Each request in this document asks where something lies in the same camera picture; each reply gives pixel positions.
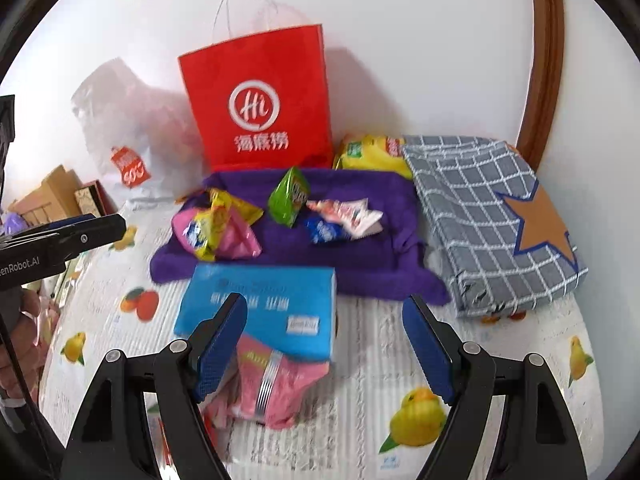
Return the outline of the person's left hand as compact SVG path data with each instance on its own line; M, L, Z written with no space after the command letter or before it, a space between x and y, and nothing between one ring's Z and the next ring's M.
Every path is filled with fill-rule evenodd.
M41 351L37 344L37 324L35 318L40 313L40 299L32 290L23 290L22 311L20 320L10 333L11 342L20 364L26 387L29 393L34 391L38 382L39 369L42 367ZM9 398L23 399L20 383L14 373L9 353L1 348L0 356L1 388Z

